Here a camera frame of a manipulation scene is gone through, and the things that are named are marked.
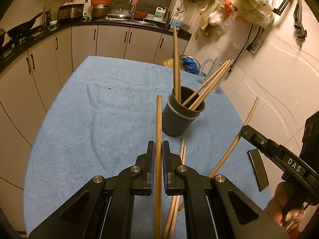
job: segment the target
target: kettle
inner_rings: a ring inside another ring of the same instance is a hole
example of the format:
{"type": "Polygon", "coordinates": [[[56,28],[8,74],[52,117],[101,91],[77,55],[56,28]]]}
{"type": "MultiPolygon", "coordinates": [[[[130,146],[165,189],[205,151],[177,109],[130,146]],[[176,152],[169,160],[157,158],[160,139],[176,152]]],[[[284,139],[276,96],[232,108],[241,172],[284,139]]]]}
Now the kettle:
{"type": "Polygon", "coordinates": [[[50,25],[51,21],[52,21],[51,10],[45,11],[42,18],[42,26],[50,25]]]}

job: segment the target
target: red plastic bowl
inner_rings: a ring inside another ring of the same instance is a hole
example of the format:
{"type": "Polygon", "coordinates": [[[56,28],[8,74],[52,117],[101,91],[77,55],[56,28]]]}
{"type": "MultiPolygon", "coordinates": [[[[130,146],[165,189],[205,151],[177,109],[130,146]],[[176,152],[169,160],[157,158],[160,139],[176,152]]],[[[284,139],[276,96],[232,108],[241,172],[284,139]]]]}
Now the red plastic bowl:
{"type": "Polygon", "coordinates": [[[135,12],[134,16],[135,16],[136,18],[144,19],[144,18],[146,18],[147,14],[148,14],[148,13],[145,13],[145,12],[135,12]]]}
{"type": "Polygon", "coordinates": [[[91,5],[99,5],[99,4],[103,4],[103,5],[108,5],[112,2],[112,0],[90,0],[91,1],[91,5]]]}

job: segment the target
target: wooden chopstick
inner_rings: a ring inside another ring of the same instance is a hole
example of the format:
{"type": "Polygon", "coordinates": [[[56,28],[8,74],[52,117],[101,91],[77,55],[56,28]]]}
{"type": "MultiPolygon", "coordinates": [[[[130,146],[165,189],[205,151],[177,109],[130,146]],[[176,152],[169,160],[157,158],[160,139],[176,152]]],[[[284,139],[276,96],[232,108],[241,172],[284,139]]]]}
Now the wooden chopstick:
{"type": "MultiPolygon", "coordinates": [[[[181,149],[180,149],[180,158],[181,159],[183,159],[183,153],[184,153],[184,139],[181,140],[181,149]]],[[[162,238],[167,238],[167,236],[168,236],[170,225],[171,225],[172,219],[173,219],[174,206],[176,204],[176,199],[177,199],[177,196],[172,196],[172,200],[171,200],[171,204],[169,206],[169,211],[168,211],[165,227],[163,230],[162,238]]]]}
{"type": "MultiPolygon", "coordinates": [[[[183,149],[183,158],[182,158],[182,164],[185,164],[185,157],[186,157],[186,146],[184,146],[183,149]]],[[[174,206],[174,213],[173,213],[173,219],[172,219],[172,223],[171,223],[171,227],[169,229],[169,234],[168,234],[168,239],[171,239],[175,230],[175,225],[176,225],[176,220],[177,220],[177,212],[178,212],[178,204],[179,204],[179,200],[181,196],[176,196],[176,202],[175,202],[175,206],[174,206]]]]}
{"type": "MultiPolygon", "coordinates": [[[[243,123],[243,126],[248,125],[249,121],[251,120],[251,117],[254,114],[254,111],[257,107],[257,104],[259,102],[259,97],[256,98],[253,107],[251,108],[245,122],[243,123]]],[[[212,170],[212,172],[209,174],[209,177],[213,177],[216,172],[218,172],[218,170],[220,169],[220,167],[224,164],[224,162],[227,160],[227,158],[230,156],[231,152],[234,150],[235,146],[237,145],[239,139],[241,138],[240,135],[240,131],[238,132],[237,136],[235,137],[234,141],[232,142],[232,144],[230,145],[230,147],[228,148],[228,150],[226,151],[226,153],[224,154],[224,156],[221,158],[221,160],[218,162],[218,164],[216,165],[216,167],[212,170]]]]}
{"type": "Polygon", "coordinates": [[[223,63],[222,66],[218,68],[218,70],[214,74],[212,74],[205,82],[203,82],[203,84],[186,101],[184,101],[182,105],[185,106],[187,103],[189,103],[191,99],[194,98],[221,71],[221,69],[223,69],[228,61],[229,60],[226,60],[226,62],[223,63]]]}
{"type": "Polygon", "coordinates": [[[179,56],[178,56],[178,42],[177,42],[177,32],[176,27],[173,29],[173,51],[174,51],[174,60],[173,60],[173,89],[174,97],[180,103],[181,99],[181,76],[179,70],[179,56]]]}
{"type": "Polygon", "coordinates": [[[213,88],[216,86],[216,84],[221,80],[221,78],[227,72],[228,67],[232,64],[233,61],[234,60],[228,61],[228,63],[222,68],[222,70],[210,82],[207,89],[203,93],[201,93],[200,96],[189,107],[190,110],[195,111],[197,109],[197,107],[204,101],[204,99],[208,96],[208,94],[213,90],[213,88]]]}
{"type": "Polygon", "coordinates": [[[156,239],[161,238],[162,220],[162,96],[156,98],[155,130],[155,217],[156,239]]]}

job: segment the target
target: screw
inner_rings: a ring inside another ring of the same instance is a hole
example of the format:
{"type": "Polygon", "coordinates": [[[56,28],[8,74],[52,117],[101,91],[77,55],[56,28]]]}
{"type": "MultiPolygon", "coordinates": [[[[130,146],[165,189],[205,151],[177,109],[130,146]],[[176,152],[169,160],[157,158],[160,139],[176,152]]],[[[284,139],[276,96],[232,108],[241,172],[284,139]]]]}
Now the screw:
{"type": "Polygon", "coordinates": [[[225,176],[224,175],[216,175],[215,180],[218,182],[224,182],[225,181],[225,176]]]}
{"type": "Polygon", "coordinates": [[[97,175],[95,177],[93,177],[92,179],[95,183],[100,183],[103,180],[103,177],[100,175],[97,175]]]}
{"type": "Polygon", "coordinates": [[[131,167],[132,172],[139,172],[140,170],[141,170],[141,167],[139,167],[138,165],[133,165],[131,167]]]}
{"type": "Polygon", "coordinates": [[[179,165],[179,166],[177,167],[177,170],[178,170],[179,172],[185,172],[185,171],[187,170],[187,167],[186,167],[185,165],[179,165]]]}

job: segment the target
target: blue tablecloth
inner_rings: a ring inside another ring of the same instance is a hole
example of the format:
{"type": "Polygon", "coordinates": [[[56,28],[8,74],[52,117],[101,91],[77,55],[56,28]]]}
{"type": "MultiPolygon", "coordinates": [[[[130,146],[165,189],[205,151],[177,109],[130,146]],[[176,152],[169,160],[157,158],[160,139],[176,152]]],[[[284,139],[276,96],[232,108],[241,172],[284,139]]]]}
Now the blue tablecloth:
{"type": "MultiPolygon", "coordinates": [[[[118,175],[134,165],[155,139],[156,96],[165,107],[172,90],[172,69],[135,61],[88,57],[65,84],[40,128],[30,156],[24,189],[27,234],[95,175],[118,175]]],[[[192,89],[198,76],[182,72],[181,83],[192,89]]],[[[183,134],[186,165],[208,175],[241,128],[242,121],[219,89],[206,99],[206,109],[183,134]]],[[[163,133],[173,153],[181,137],[163,133]]],[[[241,139],[221,167],[224,174],[261,208],[270,191],[259,192],[247,156],[252,149],[241,139]]],[[[171,198],[162,198],[162,224],[171,198]]],[[[136,197],[131,238],[155,238],[155,197],[136,197]]],[[[184,212],[178,214],[174,238],[186,238],[184,212]]]]}

